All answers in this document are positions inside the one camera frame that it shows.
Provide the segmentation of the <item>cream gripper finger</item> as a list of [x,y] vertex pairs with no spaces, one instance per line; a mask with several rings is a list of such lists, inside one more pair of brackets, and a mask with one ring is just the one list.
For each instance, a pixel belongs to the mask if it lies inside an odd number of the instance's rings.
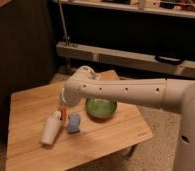
[[63,106],[59,106],[58,111],[60,112],[61,115],[62,115],[62,110],[63,110]]
[[65,108],[65,116],[66,116],[65,126],[67,127],[67,125],[69,123],[69,108],[68,107]]

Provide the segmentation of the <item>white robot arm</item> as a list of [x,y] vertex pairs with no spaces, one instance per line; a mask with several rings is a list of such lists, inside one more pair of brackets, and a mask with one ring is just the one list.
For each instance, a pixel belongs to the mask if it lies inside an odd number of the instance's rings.
[[81,66],[64,83],[60,101],[73,107],[82,98],[106,99],[179,113],[181,121],[173,171],[195,171],[195,80],[101,80],[91,67]]

